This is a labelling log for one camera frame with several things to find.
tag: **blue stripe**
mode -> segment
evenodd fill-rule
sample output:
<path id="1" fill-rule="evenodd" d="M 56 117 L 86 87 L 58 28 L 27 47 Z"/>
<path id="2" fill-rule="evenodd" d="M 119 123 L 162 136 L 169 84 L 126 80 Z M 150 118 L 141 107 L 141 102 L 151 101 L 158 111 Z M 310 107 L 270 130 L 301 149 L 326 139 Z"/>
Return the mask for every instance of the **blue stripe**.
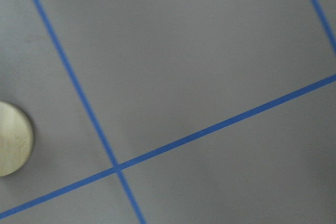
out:
<path id="1" fill-rule="evenodd" d="M 61 189 L 58 189 L 56 191 L 53 191 L 53 192 L 48 193 L 46 195 L 43 195 L 43 196 L 41 196 L 39 198 L 33 199 L 33 200 L 31 200 L 31 201 L 29 201 L 27 203 L 24 203 L 22 205 L 19 205 L 17 207 L 14 207 L 14 208 L 12 208 L 10 210 L 4 211 L 4 212 L 0 213 L 0 220 L 6 218 L 8 216 L 17 214 L 18 212 L 26 210 L 26 209 L 28 209 L 30 207 L 33 207 L 33 206 L 36 206 L 36 205 L 41 204 L 43 202 L 46 202 L 46 201 L 48 201 L 50 199 L 56 198 L 56 197 L 58 197 L 60 195 L 66 194 L 66 193 L 68 193 L 68 192 L 70 192 L 72 190 L 75 190 L 75 189 L 79 188 L 79 187 L 82 187 L 82 186 L 85 186 L 85 185 L 87 185 L 89 183 L 95 182 L 96 180 L 105 178 L 105 177 L 107 177 L 107 176 L 115 173 L 115 171 L 116 170 L 114 168 L 109 168 L 109 169 L 104 170 L 104 171 L 102 171 L 100 173 L 92 175 L 92 176 L 90 176 L 88 178 L 85 178 L 85 179 L 82 179 L 82 180 L 80 180 L 78 182 L 75 182 L 75 183 L 73 183 L 71 185 L 68 185 L 68 186 L 63 187 Z"/>
<path id="2" fill-rule="evenodd" d="M 90 120 L 91 120 L 91 123 L 93 124 L 98 136 L 99 136 L 99 139 L 102 143 L 102 145 L 104 146 L 104 149 L 106 150 L 109 158 L 110 158 L 110 161 L 112 163 L 112 165 L 115 167 L 116 169 L 116 172 L 117 172 L 117 175 L 119 177 L 119 180 L 122 184 L 122 187 L 123 189 L 125 190 L 125 193 L 134 209 L 134 212 L 139 220 L 139 222 L 141 224 L 145 224 L 145 220 L 144 220 L 144 216 L 141 212 L 141 209 L 132 193 L 132 190 L 129 186 L 129 184 L 127 183 L 127 180 L 126 178 L 124 177 L 121 169 L 119 169 L 119 164 L 118 164 L 118 161 L 117 161 L 117 158 L 115 157 L 114 153 L 113 153 L 113 150 L 104 134 L 104 131 L 102 130 L 102 127 L 100 126 L 100 123 L 96 117 L 96 115 L 94 114 L 93 112 L 93 109 L 87 99 L 87 97 L 85 96 L 84 94 L 84 91 L 79 83 L 79 80 L 77 79 L 76 75 L 75 75 L 75 72 L 68 60 L 68 57 L 66 56 L 65 54 L 65 51 L 63 50 L 63 47 L 56 35 L 56 32 L 54 31 L 54 28 L 52 27 L 51 25 L 51 22 L 46 14 L 46 12 L 44 11 L 43 7 L 42 7 L 42 4 L 40 2 L 40 0 L 33 0 L 33 2 L 35 3 L 35 6 L 43 20 L 43 23 L 44 25 L 46 26 L 46 29 L 50 35 L 50 38 L 52 40 L 52 42 L 54 43 L 54 46 L 59 54 L 59 57 L 64 65 L 64 68 L 66 69 L 69 77 L 70 77 L 70 80 L 73 84 L 73 86 L 75 87 L 76 91 L 77 91 L 77 94 L 79 96 L 79 99 L 81 100 L 85 110 L 86 110 L 86 113 L 88 114 Z"/>
<path id="3" fill-rule="evenodd" d="M 319 1 L 318 0 L 311 0 L 314 8 L 315 8 L 315 11 L 317 13 L 317 15 L 319 16 L 319 19 L 321 21 L 321 24 L 322 26 L 324 27 L 324 31 L 325 33 L 327 34 L 327 37 L 329 39 L 329 42 L 331 44 L 331 47 L 334 51 L 334 54 L 336 56 L 336 40 L 335 40 L 335 36 L 334 36 L 334 33 L 331 29 L 331 26 L 327 20 L 327 17 L 321 7 L 321 5 L 319 4 Z"/>
<path id="4" fill-rule="evenodd" d="M 263 105 L 260 105 L 260 106 L 254 108 L 254 109 L 246 111 L 246 112 L 244 112 L 242 114 L 239 114 L 237 116 L 234 116 L 232 118 L 224 120 L 224 121 L 222 121 L 220 123 L 214 124 L 214 125 L 212 125 L 212 126 L 210 126 L 208 128 L 205 128 L 205 129 L 203 129 L 201 131 L 195 132 L 194 134 L 191 134 L 189 136 L 181 138 L 181 139 L 179 139 L 179 140 L 177 140 L 175 142 L 172 142 L 170 144 L 164 145 L 164 146 L 162 146 L 160 148 L 157 148 L 157 149 L 155 149 L 153 151 L 147 152 L 147 153 L 145 153 L 145 154 L 143 154 L 141 156 L 138 156 L 136 158 L 128 160 L 128 161 L 120 164 L 119 168 L 120 169 L 126 169 L 126 168 L 129 168 L 129 167 L 133 166 L 133 165 L 137 165 L 137 164 L 139 164 L 139 163 L 141 163 L 141 162 L 143 162 L 145 160 L 148 160 L 150 158 L 156 157 L 156 156 L 158 156 L 160 154 L 168 152 L 168 151 L 170 151 L 170 150 L 172 150 L 174 148 L 177 148 L 177 147 L 179 147 L 181 145 L 184 145 L 184 144 L 189 143 L 189 142 L 191 142 L 193 140 L 196 140 L 196 139 L 198 139 L 198 138 L 200 138 L 202 136 L 205 136 L 207 134 L 213 133 L 215 131 L 218 131 L 220 129 L 228 127 L 228 126 L 230 126 L 230 125 L 232 125 L 234 123 L 237 123 L 237 122 L 240 122 L 240 121 L 242 121 L 244 119 L 247 119 L 247 118 L 249 118 L 249 117 L 251 117 L 253 115 L 256 115 L 256 114 L 259 114 L 259 113 L 264 112 L 266 110 L 269 110 L 271 108 L 274 108 L 274 107 L 276 107 L 278 105 L 281 105 L 281 104 L 283 104 L 285 102 L 293 100 L 293 99 L 295 99 L 297 97 L 300 97 L 300 96 L 302 96 L 304 94 L 307 94 L 307 93 L 309 93 L 311 91 L 314 91 L 316 89 L 322 88 L 322 87 L 324 87 L 324 86 L 326 86 L 328 84 L 331 84 L 331 83 L 333 83 L 335 81 L 336 81 L 336 74 L 334 74 L 332 76 L 329 76 L 329 77 L 327 77 L 325 79 L 322 79 L 322 80 L 320 80 L 318 82 L 315 82 L 315 83 L 313 83 L 311 85 L 308 85 L 308 86 L 306 86 L 306 87 L 304 87 L 302 89 L 299 89 L 299 90 L 294 91 L 292 93 L 286 94 L 283 97 L 280 97 L 280 98 L 277 98 L 277 99 L 272 100 L 270 102 L 267 102 L 267 103 L 265 103 Z M 55 198 L 57 196 L 65 194 L 65 193 L 67 193 L 69 191 L 72 191 L 72 190 L 74 190 L 76 188 L 79 188 L 81 186 L 87 185 L 87 184 L 89 184 L 91 182 L 94 182 L 96 180 L 104 178 L 104 177 L 106 177 L 108 175 L 111 175 L 113 173 L 116 173 L 116 170 L 114 168 L 110 168 L 110 169 L 107 169 L 105 171 L 102 171 L 102 172 L 100 172 L 98 174 L 95 174 L 95 175 L 93 175 L 91 177 L 88 177 L 88 178 L 85 178 L 83 180 L 80 180 L 80 181 L 78 181 L 76 183 L 73 183 L 73 184 L 71 184 L 69 186 L 66 186 L 66 187 L 62 188 L 62 189 L 54 191 L 54 192 L 52 192 L 50 194 L 46 194 L 46 195 L 41 196 L 41 197 L 39 197 L 37 199 L 34 199 L 34 200 L 29 201 L 27 203 L 24 203 L 24 204 L 22 204 L 22 205 L 20 205 L 18 207 L 15 207 L 15 208 L 12 208 L 12 209 L 7 210 L 5 212 L 2 212 L 2 213 L 0 213 L 0 219 L 6 218 L 6 217 L 8 217 L 10 215 L 13 215 L 13 214 L 16 214 L 18 212 L 21 212 L 21 211 L 23 211 L 23 210 L 25 210 L 27 208 L 33 207 L 33 206 L 38 205 L 40 203 L 43 203 L 43 202 L 45 202 L 47 200 L 53 199 L 53 198 Z"/>

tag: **wooden disc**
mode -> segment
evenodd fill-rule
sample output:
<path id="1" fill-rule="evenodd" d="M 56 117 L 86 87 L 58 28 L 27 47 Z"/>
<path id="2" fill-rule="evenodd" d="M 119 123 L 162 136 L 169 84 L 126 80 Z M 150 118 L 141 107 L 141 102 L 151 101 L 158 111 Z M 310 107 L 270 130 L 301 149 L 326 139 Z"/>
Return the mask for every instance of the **wooden disc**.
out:
<path id="1" fill-rule="evenodd" d="M 17 107 L 0 101 L 0 176 L 21 168 L 33 149 L 33 128 Z"/>

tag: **beige circular object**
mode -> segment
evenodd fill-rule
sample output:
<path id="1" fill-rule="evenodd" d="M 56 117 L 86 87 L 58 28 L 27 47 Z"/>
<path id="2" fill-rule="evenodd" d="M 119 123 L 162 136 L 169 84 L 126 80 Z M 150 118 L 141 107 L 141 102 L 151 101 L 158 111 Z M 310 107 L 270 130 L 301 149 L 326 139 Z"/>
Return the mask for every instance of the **beige circular object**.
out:
<path id="1" fill-rule="evenodd" d="M 21 168 L 33 149 L 33 128 L 17 107 L 0 101 L 0 177 Z"/>

